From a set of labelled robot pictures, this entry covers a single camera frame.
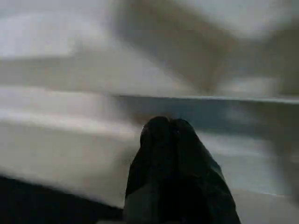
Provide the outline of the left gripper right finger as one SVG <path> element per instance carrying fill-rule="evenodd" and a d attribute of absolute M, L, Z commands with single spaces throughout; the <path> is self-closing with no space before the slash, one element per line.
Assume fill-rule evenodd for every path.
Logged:
<path fill-rule="evenodd" d="M 183 224 L 239 224 L 222 170 L 184 119 L 173 121 Z"/>

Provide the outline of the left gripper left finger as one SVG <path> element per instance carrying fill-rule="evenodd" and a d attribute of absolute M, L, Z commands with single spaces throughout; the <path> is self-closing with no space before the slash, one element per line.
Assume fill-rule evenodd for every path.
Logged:
<path fill-rule="evenodd" d="M 175 171 L 171 124 L 154 117 L 143 127 L 140 148 L 129 168 L 123 209 L 128 224 L 176 223 L 171 184 Z"/>

